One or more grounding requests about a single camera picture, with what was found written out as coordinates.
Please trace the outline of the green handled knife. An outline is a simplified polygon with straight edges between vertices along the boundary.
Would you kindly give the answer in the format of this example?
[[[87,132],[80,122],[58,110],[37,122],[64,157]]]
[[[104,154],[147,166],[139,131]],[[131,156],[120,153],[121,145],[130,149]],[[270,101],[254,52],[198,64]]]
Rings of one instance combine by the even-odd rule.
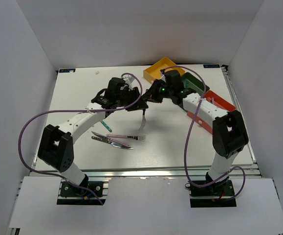
[[[100,123],[101,123],[109,132],[112,132],[112,129],[111,129],[104,121],[100,121]]]

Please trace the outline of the dark handled fork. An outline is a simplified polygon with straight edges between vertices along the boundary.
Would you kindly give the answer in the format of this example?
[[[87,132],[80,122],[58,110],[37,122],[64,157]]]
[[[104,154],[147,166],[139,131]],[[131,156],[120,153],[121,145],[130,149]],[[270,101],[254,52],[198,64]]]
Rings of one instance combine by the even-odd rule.
[[[145,113],[146,113],[146,109],[143,110],[143,113],[142,113],[142,121],[141,121],[141,125],[139,127],[139,131],[143,130],[145,125],[146,125],[146,117],[145,117]]]

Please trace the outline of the pink handled fork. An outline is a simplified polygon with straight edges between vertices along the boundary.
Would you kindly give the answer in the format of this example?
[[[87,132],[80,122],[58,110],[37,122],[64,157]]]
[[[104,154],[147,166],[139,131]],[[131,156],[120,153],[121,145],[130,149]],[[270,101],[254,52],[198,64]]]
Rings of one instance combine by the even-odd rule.
[[[118,139],[132,139],[136,141],[145,141],[146,136],[129,136],[129,135],[112,135],[112,134],[107,134],[108,138],[118,138]]]

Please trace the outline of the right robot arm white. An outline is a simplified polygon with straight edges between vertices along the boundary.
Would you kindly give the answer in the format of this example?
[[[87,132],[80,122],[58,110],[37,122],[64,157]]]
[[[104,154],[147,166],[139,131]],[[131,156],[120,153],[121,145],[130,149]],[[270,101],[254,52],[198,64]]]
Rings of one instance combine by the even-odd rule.
[[[219,108],[194,89],[186,88],[177,70],[162,70],[162,73],[164,77],[154,80],[142,99],[161,103],[169,98],[173,104],[193,113],[193,120],[199,118],[211,126],[215,156],[206,175],[205,188],[209,194],[217,195],[223,190],[222,181],[227,178],[236,156],[249,142],[243,117],[239,111]]]

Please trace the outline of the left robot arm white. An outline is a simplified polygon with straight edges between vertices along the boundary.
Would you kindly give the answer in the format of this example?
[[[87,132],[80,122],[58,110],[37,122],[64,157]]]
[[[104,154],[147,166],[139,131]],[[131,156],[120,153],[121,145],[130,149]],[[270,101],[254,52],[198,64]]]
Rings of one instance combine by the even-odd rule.
[[[138,78],[124,73],[109,81],[105,91],[99,92],[85,109],[69,120],[53,126],[47,125],[42,134],[37,156],[59,172],[59,177],[69,181],[77,195],[88,190],[88,177],[74,163],[74,144],[77,139],[96,123],[120,110],[131,111],[140,107],[142,87],[132,87]]]

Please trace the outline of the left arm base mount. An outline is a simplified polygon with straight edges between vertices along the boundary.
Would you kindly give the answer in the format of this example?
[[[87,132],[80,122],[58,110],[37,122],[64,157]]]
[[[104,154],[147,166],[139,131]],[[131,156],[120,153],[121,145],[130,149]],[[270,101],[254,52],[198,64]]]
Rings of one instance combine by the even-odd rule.
[[[103,181],[89,181],[87,186],[93,191],[102,204],[105,203],[108,193],[108,183]],[[91,191],[76,188],[66,181],[62,181],[57,197],[57,205],[68,206],[101,206]]]

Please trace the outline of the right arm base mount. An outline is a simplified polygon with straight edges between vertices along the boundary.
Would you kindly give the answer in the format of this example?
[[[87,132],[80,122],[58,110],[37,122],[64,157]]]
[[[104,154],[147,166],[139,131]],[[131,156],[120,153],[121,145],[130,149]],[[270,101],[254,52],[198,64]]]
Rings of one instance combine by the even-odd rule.
[[[191,208],[233,208],[237,206],[234,187],[231,180],[219,186],[215,192],[207,187],[197,188],[189,182],[185,184],[189,191]]]

